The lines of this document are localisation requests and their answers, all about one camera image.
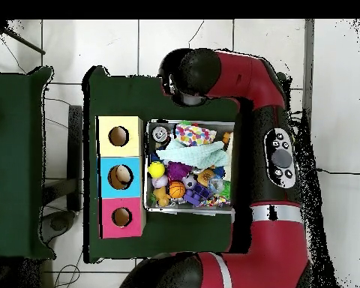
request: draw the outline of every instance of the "orange ball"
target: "orange ball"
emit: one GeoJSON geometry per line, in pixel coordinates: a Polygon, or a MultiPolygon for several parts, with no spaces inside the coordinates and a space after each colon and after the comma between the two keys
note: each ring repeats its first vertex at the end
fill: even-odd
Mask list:
{"type": "Polygon", "coordinates": [[[169,184],[169,195],[173,199],[182,198],[185,194],[185,186],[184,183],[180,181],[172,181],[169,184]]]}

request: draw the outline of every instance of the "soft toy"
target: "soft toy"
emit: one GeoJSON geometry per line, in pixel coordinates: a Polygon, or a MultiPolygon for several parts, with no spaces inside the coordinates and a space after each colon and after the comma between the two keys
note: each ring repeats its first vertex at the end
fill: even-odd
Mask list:
{"type": "Polygon", "coordinates": [[[197,181],[195,180],[194,175],[189,175],[188,177],[184,177],[182,180],[183,180],[185,188],[190,189],[190,190],[195,188],[195,185],[197,183],[197,181]]]}
{"type": "Polygon", "coordinates": [[[166,175],[162,175],[160,178],[153,178],[152,185],[155,189],[166,187],[168,185],[168,177],[166,175]]]}
{"type": "Polygon", "coordinates": [[[160,178],[165,173],[165,166],[160,161],[152,162],[148,167],[152,178],[160,178]]]}
{"type": "Polygon", "coordinates": [[[156,197],[157,204],[161,207],[168,206],[170,204],[171,196],[165,193],[165,187],[155,189],[153,195],[156,197]]]}

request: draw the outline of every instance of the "green tablecloth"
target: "green tablecloth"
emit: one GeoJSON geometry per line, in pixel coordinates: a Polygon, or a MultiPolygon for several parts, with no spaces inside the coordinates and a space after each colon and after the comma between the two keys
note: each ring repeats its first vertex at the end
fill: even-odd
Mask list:
{"type": "Polygon", "coordinates": [[[0,74],[0,257],[50,258],[39,239],[43,87],[52,69],[0,74]]]}
{"type": "Polygon", "coordinates": [[[141,237],[99,238],[95,116],[139,116],[144,121],[144,127],[150,119],[235,121],[238,107],[233,101],[218,99],[199,107],[181,108],[163,95],[160,81],[147,76],[111,77],[107,76],[102,67],[93,67],[85,75],[84,84],[88,84],[86,87],[89,93],[85,94],[84,119],[89,120],[90,124],[89,163],[84,163],[85,171],[90,174],[90,203],[89,216],[86,215],[85,219],[89,222],[90,262],[101,257],[152,257],[161,252],[221,252],[230,244],[229,214],[211,217],[147,212],[147,222],[141,237]]]}

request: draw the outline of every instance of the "plush toy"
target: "plush toy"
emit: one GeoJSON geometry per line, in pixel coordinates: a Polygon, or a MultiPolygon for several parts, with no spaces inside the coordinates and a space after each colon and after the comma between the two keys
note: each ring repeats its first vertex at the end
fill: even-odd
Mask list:
{"type": "Polygon", "coordinates": [[[172,181],[169,184],[169,195],[173,199],[178,199],[183,197],[185,194],[185,186],[181,181],[172,181]]]}
{"type": "Polygon", "coordinates": [[[186,189],[192,190],[193,188],[195,188],[195,185],[197,183],[194,175],[189,175],[188,177],[184,177],[182,180],[186,189]]]}
{"type": "Polygon", "coordinates": [[[152,185],[155,189],[166,187],[168,185],[168,177],[162,175],[160,178],[152,178],[152,185]]]}
{"type": "Polygon", "coordinates": [[[154,161],[149,165],[148,172],[152,178],[160,178],[165,173],[165,166],[159,161],[154,161]]]}
{"type": "Polygon", "coordinates": [[[187,166],[186,164],[180,162],[170,161],[166,170],[169,180],[178,181],[182,180],[188,175],[188,173],[191,172],[192,166],[187,166]]]}
{"type": "Polygon", "coordinates": [[[156,197],[157,204],[161,207],[168,206],[170,204],[171,196],[165,193],[165,187],[155,189],[153,195],[156,197]]]}

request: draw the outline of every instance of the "pink object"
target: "pink object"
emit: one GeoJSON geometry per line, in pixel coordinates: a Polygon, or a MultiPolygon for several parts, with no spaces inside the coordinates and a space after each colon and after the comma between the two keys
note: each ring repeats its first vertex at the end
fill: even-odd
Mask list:
{"type": "Polygon", "coordinates": [[[122,199],[101,199],[101,220],[103,224],[102,239],[126,238],[131,236],[141,236],[145,220],[140,198],[122,199]],[[132,214],[132,220],[126,227],[119,227],[113,223],[112,214],[116,209],[125,208],[132,214]]]}

